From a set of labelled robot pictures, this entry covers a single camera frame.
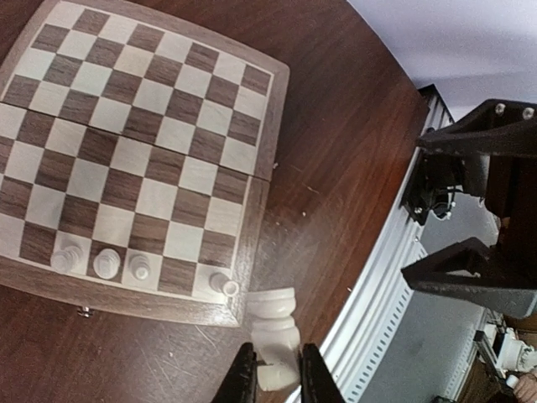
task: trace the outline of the chessboard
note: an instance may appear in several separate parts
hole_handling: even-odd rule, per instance
[[[238,325],[288,75],[135,4],[46,0],[0,69],[0,284]],[[51,256],[72,245],[76,267],[56,273]],[[105,249],[121,261],[112,278],[93,264]],[[129,269],[137,256],[149,263],[143,278]],[[210,286],[218,273],[238,295]]]

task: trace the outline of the wooden table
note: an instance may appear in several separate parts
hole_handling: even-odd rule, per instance
[[[252,290],[293,285],[304,342],[321,343],[369,256],[425,120],[418,92],[342,0],[138,0],[289,65]],[[0,57],[40,0],[0,4]],[[192,327],[0,287],[0,401],[210,401],[243,329]],[[277,395],[263,401],[281,401]]]

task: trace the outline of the chessboard border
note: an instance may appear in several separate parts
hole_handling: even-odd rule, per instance
[[[54,301],[89,306],[98,311],[132,317],[192,325],[239,327],[246,308],[246,297],[268,194],[268,182],[252,177],[232,269],[232,278],[239,282],[241,290],[237,296],[229,298],[227,304],[149,293],[143,293],[141,298],[140,291],[60,275],[3,256],[0,256],[0,285]]]
[[[234,39],[230,39],[179,17],[153,10],[152,8],[123,0],[44,0],[24,27],[23,32],[15,41],[2,65],[0,65],[0,94],[4,93],[20,58],[24,51],[31,45],[39,28],[55,5],[61,1],[101,9],[108,13],[115,13],[123,17],[136,19],[157,28],[188,36],[193,40],[208,44],[274,74],[272,88],[267,100],[263,131],[258,145],[258,156],[253,171],[253,176],[265,179],[266,181],[272,179],[273,163],[276,156],[279,129],[284,111],[285,95],[289,83],[289,67],[281,61],[250,48],[245,44],[241,44]]]

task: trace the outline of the bolt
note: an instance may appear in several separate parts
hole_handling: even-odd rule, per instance
[[[503,113],[505,112],[505,104],[504,103],[499,103],[498,105],[496,105],[496,107],[494,108],[494,112],[498,116],[502,116]]]
[[[534,116],[535,110],[532,107],[527,107],[522,111],[522,118],[530,120]]]
[[[81,306],[76,311],[78,313],[79,317],[92,317],[93,316],[93,310],[89,306]]]

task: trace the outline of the chess piece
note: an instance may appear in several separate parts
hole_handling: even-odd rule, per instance
[[[119,271],[121,258],[114,249],[103,249],[93,260],[93,269],[104,280],[113,279]]]
[[[82,249],[78,246],[68,246],[55,251],[50,256],[50,267],[56,273],[63,275],[72,271],[82,260]]]
[[[241,286],[223,273],[216,273],[209,279],[209,285],[216,292],[221,292],[224,296],[232,298],[238,294]]]
[[[146,280],[151,273],[149,259],[142,254],[133,256],[128,264],[128,268],[131,270],[134,278],[139,281]]]
[[[252,343],[266,365],[258,366],[262,390],[282,390],[300,383],[300,332],[291,316],[295,289],[251,292],[248,311],[255,316]]]

